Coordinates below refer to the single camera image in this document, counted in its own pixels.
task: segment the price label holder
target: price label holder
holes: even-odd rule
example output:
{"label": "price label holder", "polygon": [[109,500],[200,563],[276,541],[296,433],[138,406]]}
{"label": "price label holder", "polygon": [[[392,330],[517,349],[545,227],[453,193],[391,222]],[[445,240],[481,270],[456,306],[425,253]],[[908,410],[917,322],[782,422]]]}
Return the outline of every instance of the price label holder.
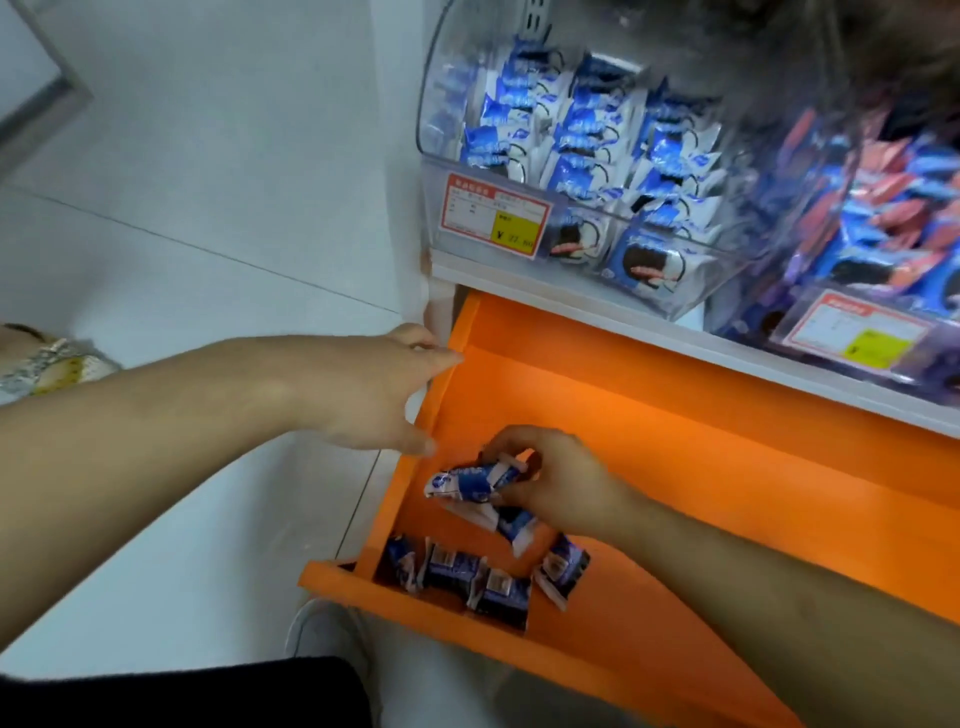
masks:
{"label": "price label holder", "polygon": [[534,257],[551,205],[495,184],[450,173],[440,227],[474,240]]}
{"label": "price label holder", "polygon": [[873,374],[892,370],[934,328],[893,308],[825,290],[780,343]]}

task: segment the black pants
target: black pants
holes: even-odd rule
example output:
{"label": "black pants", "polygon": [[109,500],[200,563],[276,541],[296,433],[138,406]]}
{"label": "black pants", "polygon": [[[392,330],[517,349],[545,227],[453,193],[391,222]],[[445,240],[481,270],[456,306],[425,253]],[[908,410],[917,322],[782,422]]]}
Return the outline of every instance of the black pants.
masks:
{"label": "black pants", "polygon": [[[29,713],[17,713],[22,706]],[[370,702],[354,669],[339,657],[298,657],[273,663],[189,672],[109,675],[79,680],[13,680],[0,676],[0,723],[20,725],[37,713],[64,711],[74,717],[126,715],[134,721],[157,714],[246,715],[262,719],[300,706],[323,726],[370,728]]]}

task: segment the orange tray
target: orange tray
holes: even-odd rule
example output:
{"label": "orange tray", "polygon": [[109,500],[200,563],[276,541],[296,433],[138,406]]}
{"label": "orange tray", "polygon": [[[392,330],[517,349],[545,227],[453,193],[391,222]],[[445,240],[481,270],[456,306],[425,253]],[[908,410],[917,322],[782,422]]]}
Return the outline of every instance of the orange tray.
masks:
{"label": "orange tray", "polygon": [[504,425],[579,435],[611,469],[687,514],[960,621],[960,448],[843,404],[486,294],[471,294],[418,425],[439,445],[403,457],[353,573],[313,562],[300,585],[438,640],[678,726],[798,726],[709,628],[622,554],[593,560],[566,613],[536,588],[525,635],[454,595],[409,596],[383,559],[394,532],[530,572],[507,542],[423,497]]}

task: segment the shoe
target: shoe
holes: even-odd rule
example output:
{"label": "shoe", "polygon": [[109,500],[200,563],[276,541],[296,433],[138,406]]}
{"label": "shoe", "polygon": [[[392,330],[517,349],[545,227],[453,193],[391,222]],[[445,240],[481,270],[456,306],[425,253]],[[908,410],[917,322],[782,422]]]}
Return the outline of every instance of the shoe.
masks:
{"label": "shoe", "polygon": [[36,339],[36,350],[32,354],[25,355],[12,369],[0,372],[0,397],[4,403],[96,381],[120,369],[85,342],[56,339],[20,324],[3,327]]}
{"label": "shoe", "polygon": [[380,725],[380,690],[374,669],[372,640],[363,615],[352,607],[311,599],[297,612],[284,654],[297,657],[339,657],[345,660],[363,684],[370,701],[373,726]]}

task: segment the store shelf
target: store shelf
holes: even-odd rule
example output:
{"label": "store shelf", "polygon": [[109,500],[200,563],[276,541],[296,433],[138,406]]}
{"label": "store shelf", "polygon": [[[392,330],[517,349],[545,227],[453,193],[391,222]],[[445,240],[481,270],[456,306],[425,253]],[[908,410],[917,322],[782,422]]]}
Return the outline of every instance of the store shelf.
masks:
{"label": "store shelf", "polygon": [[554,533],[508,542],[423,496],[501,427],[577,433],[615,473],[693,518],[960,621],[960,450],[949,438],[473,293],[417,425],[430,457],[400,458],[352,572],[312,562],[300,585],[680,728],[798,728],[710,629],[623,554],[573,536],[591,562],[559,611],[534,590],[525,633],[457,595],[408,595],[384,546],[405,533],[524,576]]}
{"label": "store shelf", "polygon": [[530,261],[450,233],[431,250],[438,279],[526,303],[637,341],[776,382],[878,415],[960,438],[960,410],[735,344],[645,313],[629,294],[563,265]]}

